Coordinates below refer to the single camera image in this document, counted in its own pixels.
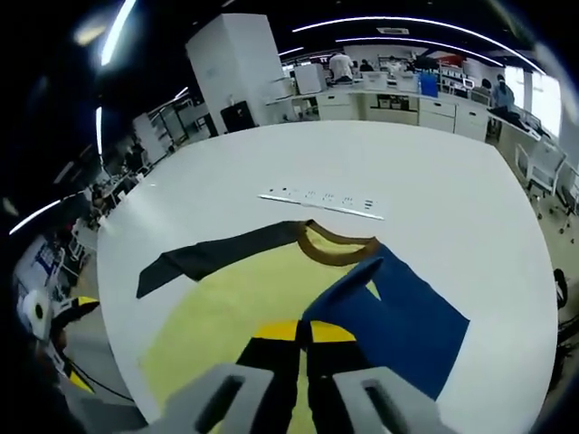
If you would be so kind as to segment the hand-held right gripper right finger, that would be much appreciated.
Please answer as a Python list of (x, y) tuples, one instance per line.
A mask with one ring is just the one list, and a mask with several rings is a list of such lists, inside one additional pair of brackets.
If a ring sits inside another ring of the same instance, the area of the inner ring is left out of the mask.
[(309, 324), (308, 405), (318, 433), (446, 433), (435, 401), (386, 367), (373, 367), (346, 329)]

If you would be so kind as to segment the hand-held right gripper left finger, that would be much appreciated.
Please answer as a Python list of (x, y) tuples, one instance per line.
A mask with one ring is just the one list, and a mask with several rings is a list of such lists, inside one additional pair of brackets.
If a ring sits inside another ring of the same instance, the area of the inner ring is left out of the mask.
[(150, 433), (285, 433), (298, 398), (299, 320), (268, 323), (235, 363), (220, 363), (167, 402)]

